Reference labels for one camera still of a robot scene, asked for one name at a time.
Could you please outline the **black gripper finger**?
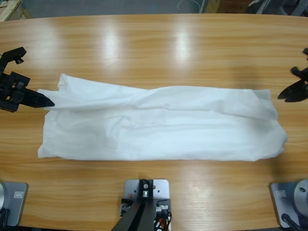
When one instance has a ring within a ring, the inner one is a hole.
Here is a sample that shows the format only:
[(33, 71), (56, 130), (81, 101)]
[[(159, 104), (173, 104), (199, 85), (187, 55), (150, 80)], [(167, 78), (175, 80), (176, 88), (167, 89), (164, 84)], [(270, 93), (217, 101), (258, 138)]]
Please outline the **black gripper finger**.
[(52, 101), (45, 96), (24, 97), (20, 104), (33, 108), (52, 107)]
[(29, 89), (24, 90), (21, 104), (26, 106), (55, 106), (54, 102), (45, 95)]
[(288, 103), (301, 102), (308, 98), (308, 90), (290, 90), (285, 98), (285, 101)]
[(308, 89), (308, 84), (307, 82), (300, 80), (292, 85), (290, 85), (289, 87), (285, 88), (278, 96), (278, 99), (285, 99), (287, 93), (290, 90), (303, 90), (303, 89)]

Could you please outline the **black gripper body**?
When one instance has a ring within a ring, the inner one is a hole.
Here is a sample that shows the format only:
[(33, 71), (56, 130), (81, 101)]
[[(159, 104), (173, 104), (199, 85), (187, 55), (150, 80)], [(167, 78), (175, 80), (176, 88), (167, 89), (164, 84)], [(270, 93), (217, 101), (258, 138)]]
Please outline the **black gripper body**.
[(8, 112), (16, 112), (25, 96), (25, 89), (30, 78), (11, 72), (0, 75), (0, 108)]
[(299, 77), (303, 81), (308, 80), (308, 67), (303, 70), (299, 70), (297, 67), (293, 67), (291, 69), (291, 73), (297, 77)]

